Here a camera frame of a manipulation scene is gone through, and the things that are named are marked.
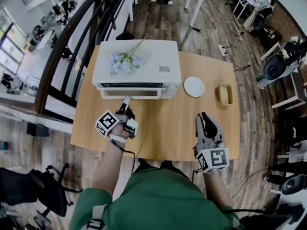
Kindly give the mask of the person's left forearm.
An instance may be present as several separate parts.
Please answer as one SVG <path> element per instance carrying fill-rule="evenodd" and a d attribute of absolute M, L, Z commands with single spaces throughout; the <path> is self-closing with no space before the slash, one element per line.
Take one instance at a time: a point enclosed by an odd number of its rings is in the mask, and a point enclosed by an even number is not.
<path fill-rule="evenodd" d="M 106 151 L 94 172 L 92 188 L 105 190 L 112 196 L 118 182 L 122 158 L 123 151 L 108 141 Z"/>

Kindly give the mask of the yellow rectangular tray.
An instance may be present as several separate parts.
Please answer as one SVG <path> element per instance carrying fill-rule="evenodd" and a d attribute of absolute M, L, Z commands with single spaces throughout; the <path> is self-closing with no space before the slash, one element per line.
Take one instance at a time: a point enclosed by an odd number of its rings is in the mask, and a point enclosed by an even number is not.
<path fill-rule="evenodd" d="M 217 88 L 218 100 L 223 105 L 232 105 L 233 104 L 233 92 L 230 84 L 220 83 Z"/>

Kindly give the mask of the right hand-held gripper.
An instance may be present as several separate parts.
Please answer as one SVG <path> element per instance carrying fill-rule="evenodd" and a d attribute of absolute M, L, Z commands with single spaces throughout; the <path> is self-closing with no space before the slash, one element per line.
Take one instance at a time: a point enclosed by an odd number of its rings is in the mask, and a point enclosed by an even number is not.
<path fill-rule="evenodd" d="M 193 150 L 201 171 L 203 173 L 219 172 L 228 167 L 229 148 L 225 146 L 219 123 L 212 116 L 202 112 L 201 115 L 196 115 L 195 124 L 198 143 Z"/>

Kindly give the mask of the white oven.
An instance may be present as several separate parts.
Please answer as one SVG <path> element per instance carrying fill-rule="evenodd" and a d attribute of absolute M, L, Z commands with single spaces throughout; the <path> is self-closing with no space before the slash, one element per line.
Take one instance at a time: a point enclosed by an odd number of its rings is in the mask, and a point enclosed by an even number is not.
<path fill-rule="evenodd" d="M 142 58 L 140 68 L 130 75 L 110 75 L 108 62 L 111 54 L 128 51 L 140 41 L 134 39 L 102 42 L 93 71 L 93 85 L 98 91 L 102 88 L 160 88 L 160 99 L 171 99 L 182 83 L 175 41 L 145 39 L 135 53 L 135 56 Z"/>

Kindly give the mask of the purple artificial flower bunch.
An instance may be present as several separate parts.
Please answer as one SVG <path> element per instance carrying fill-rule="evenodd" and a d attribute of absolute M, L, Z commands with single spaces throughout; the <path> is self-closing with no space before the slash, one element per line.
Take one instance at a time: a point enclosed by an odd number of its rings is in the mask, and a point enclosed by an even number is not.
<path fill-rule="evenodd" d="M 142 58 L 135 56 L 137 49 L 140 47 L 142 42 L 148 37 L 148 34 L 133 48 L 124 52 L 115 52 L 111 54 L 108 62 L 110 75 L 130 75 L 140 68 L 142 64 Z"/>

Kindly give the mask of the person's green shirt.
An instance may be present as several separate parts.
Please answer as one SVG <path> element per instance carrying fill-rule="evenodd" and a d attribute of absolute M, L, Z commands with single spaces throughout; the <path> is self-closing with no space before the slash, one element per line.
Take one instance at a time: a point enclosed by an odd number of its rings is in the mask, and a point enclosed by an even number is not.
<path fill-rule="evenodd" d="M 81 230 L 103 206 L 107 230 L 243 230 L 231 207 L 219 209 L 189 179 L 167 169 L 135 173 L 113 200 L 103 189 L 87 188 L 78 197 L 70 230 Z"/>

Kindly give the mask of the person's left hand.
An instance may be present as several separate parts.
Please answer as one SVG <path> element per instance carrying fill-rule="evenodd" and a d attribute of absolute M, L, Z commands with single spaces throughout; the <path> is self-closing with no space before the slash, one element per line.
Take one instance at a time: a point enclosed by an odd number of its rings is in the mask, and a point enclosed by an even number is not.
<path fill-rule="evenodd" d="M 130 137 L 130 133 L 124 129 L 124 126 L 123 126 L 122 123 L 117 123 L 117 124 L 112 128 L 111 133 L 112 133 L 113 135 L 122 137 L 122 138 L 124 138 L 124 139 L 128 139 L 128 138 Z"/>

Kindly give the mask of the black railing with wooden handrail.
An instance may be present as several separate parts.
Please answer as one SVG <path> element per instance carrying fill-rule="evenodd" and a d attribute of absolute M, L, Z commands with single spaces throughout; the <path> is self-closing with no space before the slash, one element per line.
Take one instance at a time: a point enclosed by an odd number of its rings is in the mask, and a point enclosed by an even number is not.
<path fill-rule="evenodd" d="M 60 37 L 55 42 L 42 73 L 41 81 L 35 97 L 35 110 L 39 116 L 53 118 L 64 123 L 73 123 L 73 118 L 66 117 L 47 109 L 47 100 L 53 98 L 58 101 L 58 103 L 63 103 L 68 107 L 75 108 L 77 106 L 76 95 L 81 81 L 83 68 L 87 67 L 95 45 L 102 42 L 107 35 L 108 29 L 116 28 L 115 12 L 122 2 L 123 0 L 86 0 L 72 16 Z M 85 14 L 90 8 L 93 8 L 94 11 L 85 28 L 81 30 L 75 49 L 71 50 L 72 56 L 64 72 L 64 78 L 61 82 L 60 89 L 57 89 L 52 86 L 52 79 L 57 67 L 59 66 L 59 62 L 62 59 L 62 54 L 68 48 L 68 42 L 71 36 L 76 31 L 79 23 L 85 18 Z M 90 35 L 89 40 L 87 41 L 87 48 L 83 54 L 76 79 L 73 82 L 73 90 L 71 94 L 67 95 L 65 92 L 68 87 L 71 71 L 87 34 Z"/>

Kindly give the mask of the white round plate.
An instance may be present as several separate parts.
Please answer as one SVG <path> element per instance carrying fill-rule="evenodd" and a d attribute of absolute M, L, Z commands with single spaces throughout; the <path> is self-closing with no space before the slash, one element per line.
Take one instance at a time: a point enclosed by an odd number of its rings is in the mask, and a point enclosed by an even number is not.
<path fill-rule="evenodd" d="M 186 93 L 192 97 L 200 97 L 205 91 L 202 80 L 195 76 L 190 76 L 185 79 L 184 89 Z"/>

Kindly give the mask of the white wrist band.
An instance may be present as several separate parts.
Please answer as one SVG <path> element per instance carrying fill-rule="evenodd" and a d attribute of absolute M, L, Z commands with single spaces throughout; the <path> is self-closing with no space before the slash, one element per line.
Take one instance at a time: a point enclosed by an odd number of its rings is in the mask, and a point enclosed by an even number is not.
<path fill-rule="evenodd" d="M 116 142 L 119 142 L 119 143 L 123 143 L 123 144 L 126 143 L 126 139 L 125 139 L 125 138 L 122 138 L 122 137 L 117 136 L 117 135 L 114 135 L 114 134 L 111 134 L 111 135 L 109 136 L 109 139 L 112 140 L 112 141 L 116 141 Z"/>

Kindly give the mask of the person's right forearm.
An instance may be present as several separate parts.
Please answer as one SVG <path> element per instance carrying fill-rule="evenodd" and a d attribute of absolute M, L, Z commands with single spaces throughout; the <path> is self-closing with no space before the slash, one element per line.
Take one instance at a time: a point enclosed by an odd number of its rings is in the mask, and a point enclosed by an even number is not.
<path fill-rule="evenodd" d="M 218 172 L 204 173 L 203 178 L 208 200 L 212 201 L 219 209 L 233 206 L 230 194 Z"/>

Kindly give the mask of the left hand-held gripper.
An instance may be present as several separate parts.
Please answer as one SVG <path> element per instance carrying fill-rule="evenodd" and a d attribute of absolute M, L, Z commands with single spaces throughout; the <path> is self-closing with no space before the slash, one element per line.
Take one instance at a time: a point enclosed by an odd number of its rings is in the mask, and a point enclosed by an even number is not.
<path fill-rule="evenodd" d="M 138 123 L 134 120 L 135 115 L 129 108 L 130 96 L 125 96 L 121 105 L 121 111 L 116 114 L 106 110 L 96 121 L 95 128 L 106 137 L 110 131 L 118 124 L 123 125 L 124 130 L 129 133 L 129 138 L 137 135 Z"/>

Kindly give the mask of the black trash bin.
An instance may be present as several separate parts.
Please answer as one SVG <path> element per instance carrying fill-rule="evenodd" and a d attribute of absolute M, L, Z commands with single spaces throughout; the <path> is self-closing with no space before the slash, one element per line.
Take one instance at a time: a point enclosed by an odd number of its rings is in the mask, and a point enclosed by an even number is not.
<path fill-rule="evenodd" d="M 27 122 L 26 133 L 37 138 L 49 137 L 49 128 L 40 124 Z"/>

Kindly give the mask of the person's black trousers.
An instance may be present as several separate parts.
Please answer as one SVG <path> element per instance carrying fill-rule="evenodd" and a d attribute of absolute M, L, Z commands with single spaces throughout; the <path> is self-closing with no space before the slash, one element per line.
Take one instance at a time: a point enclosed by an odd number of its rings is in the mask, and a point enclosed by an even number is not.
<path fill-rule="evenodd" d="M 145 159 L 138 159 L 139 162 L 139 166 L 138 168 L 135 170 L 135 173 L 141 172 L 141 171 L 145 171 L 148 169 L 156 169 L 156 167 L 151 166 L 149 163 L 147 163 L 145 161 Z M 176 168 L 173 164 L 172 161 L 163 161 L 160 165 L 160 169 L 167 169 L 167 170 L 171 170 L 174 171 L 178 174 L 181 174 L 182 176 L 188 178 L 180 169 Z"/>

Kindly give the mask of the black office chair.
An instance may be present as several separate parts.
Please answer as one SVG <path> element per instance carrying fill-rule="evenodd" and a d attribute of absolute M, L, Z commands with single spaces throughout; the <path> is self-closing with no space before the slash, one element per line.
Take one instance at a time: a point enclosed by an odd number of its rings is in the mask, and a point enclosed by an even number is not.
<path fill-rule="evenodd" d="M 64 217 L 67 206 L 71 206 L 66 198 L 66 192 L 80 193 L 62 185 L 65 170 L 69 168 L 66 163 L 61 171 L 54 166 L 46 167 L 45 172 L 32 169 L 27 174 L 17 173 L 0 168 L 0 202 L 10 206 L 40 201 L 47 207 L 47 212 Z"/>

